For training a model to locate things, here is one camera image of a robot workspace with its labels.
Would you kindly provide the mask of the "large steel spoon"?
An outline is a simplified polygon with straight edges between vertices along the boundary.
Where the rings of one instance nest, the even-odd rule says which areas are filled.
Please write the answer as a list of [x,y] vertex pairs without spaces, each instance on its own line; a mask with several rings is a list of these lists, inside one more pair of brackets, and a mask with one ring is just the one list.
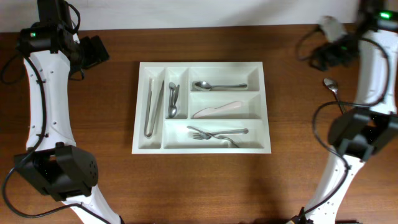
[[335,99],[337,102],[340,102],[339,96],[338,96],[338,84],[335,80],[331,78],[324,78],[323,79],[324,85],[333,92]]
[[198,91],[211,91],[216,88],[226,88],[226,89],[246,89],[248,87],[247,84],[241,83],[237,85],[211,85],[206,81],[199,81],[199,82],[194,82],[193,87],[197,89]]

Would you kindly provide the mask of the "small steel teaspoon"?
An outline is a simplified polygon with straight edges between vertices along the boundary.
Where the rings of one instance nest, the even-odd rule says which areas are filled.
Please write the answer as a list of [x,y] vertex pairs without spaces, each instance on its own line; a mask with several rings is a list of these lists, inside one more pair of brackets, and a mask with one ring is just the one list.
[[177,96],[176,84],[173,82],[170,82],[169,90],[170,90],[170,96],[169,96],[168,114],[169,114],[169,118],[173,118],[177,114],[177,106],[176,106],[176,101],[175,101],[176,96]]
[[175,86],[175,88],[173,90],[172,103],[174,106],[177,104],[179,89],[180,89],[180,85],[177,85],[177,86]]

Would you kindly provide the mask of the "pink plastic knife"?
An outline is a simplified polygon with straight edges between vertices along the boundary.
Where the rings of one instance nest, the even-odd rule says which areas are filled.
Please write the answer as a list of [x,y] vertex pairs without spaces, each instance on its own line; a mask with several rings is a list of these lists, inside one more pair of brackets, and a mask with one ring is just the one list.
[[197,119],[197,118],[202,118],[205,116],[221,113],[224,111],[235,110],[237,108],[242,107],[242,105],[243,105],[243,103],[241,101],[234,101],[234,102],[228,103],[226,105],[223,105],[223,106],[220,106],[217,108],[213,108],[213,107],[205,108],[205,109],[202,109],[202,110],[196,112],[193,115],[193,118]]

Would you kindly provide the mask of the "steel fork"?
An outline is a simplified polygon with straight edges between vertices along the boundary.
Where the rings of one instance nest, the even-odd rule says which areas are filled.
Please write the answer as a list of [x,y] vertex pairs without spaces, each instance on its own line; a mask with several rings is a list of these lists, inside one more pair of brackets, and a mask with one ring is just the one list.
[[213,132],[210,134],[214,134],[216,136],[222,136],[222,135],[240,135],[240,134],[247,134],[249,132],[248,129],[235,129],[235,130],[229,130],[229,131],[218,131],[218,132]]
[[192,126],[187,126],[187,128],[195,131],[195,133],[192,134],[193,139],[209,140],[211,138],[215,138],[215,139],[219,139],[219,140],[229,141],[231,143],[231,145],[233,145],[235,148],[239,148],[239,146],[232,139],[230,139],[228,137],[216,136],[214,134],[206,133],[206,132],[201,131],[197,128],[194,128]]

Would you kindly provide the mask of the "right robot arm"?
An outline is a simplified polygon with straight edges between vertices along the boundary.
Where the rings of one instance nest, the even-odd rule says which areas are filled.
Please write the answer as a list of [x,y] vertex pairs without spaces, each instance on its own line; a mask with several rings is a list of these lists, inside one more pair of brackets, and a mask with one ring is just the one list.
[[354,31],[325,16],[315,32],[327,42],[304,57],[312,68],[324,72],[356,58],[361,67],[355,100],[336,100],[343,112],[321,141],[329,157],[315,195],[292,223],[335,223],[356,174],[397,136],[397,2],[360,1]]

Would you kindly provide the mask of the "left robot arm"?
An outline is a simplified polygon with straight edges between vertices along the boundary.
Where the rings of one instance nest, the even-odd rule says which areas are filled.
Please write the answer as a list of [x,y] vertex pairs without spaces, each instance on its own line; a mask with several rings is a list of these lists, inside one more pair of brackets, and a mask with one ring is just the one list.
[[27,152],[14,158],[18,172],[40,194],[72,209],[85,223],[121,223],[98,187],[94,155],[76,146],[68,109],[68,81],[109,59],[98,36],[79,38],[76,8],[39,1],[39,21],[22,29],[17,50],[27,70],[30,131]]

